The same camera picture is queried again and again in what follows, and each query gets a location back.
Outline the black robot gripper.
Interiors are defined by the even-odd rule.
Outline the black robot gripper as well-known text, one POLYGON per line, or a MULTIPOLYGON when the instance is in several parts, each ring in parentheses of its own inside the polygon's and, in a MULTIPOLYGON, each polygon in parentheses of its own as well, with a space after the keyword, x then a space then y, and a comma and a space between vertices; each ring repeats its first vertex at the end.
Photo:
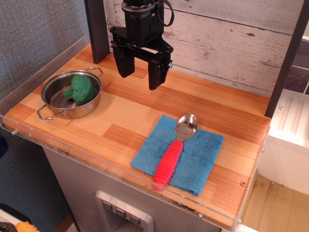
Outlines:
POLYGON ((155 90, 165 82, 167 70, 172 67, 171 45, 162 38, 164 28, 174 22, 171 10, 168 23, 164 22, 163 3, 122 3, 125 13, 125 27, 111 27, 112 47, 119 74, 125 78, 135 71, 134 59, 148 63, 149 89, 155 90))

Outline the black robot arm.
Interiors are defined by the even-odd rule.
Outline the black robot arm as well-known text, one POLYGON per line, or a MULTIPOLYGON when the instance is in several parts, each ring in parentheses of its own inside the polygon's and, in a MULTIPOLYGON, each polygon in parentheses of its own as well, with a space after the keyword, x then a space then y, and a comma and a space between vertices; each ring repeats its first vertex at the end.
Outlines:
POLYGON ((162 35, 164 28, 174 22, 164 22, 167 0, 125 0, 121 8, 125 13, 125 27, 111 27, 112 48, 119 74, 125 78, 135 72, 135 59, 148 63, 149 89, 155 90, 165 82, 172 67, 173 47, 162 35))

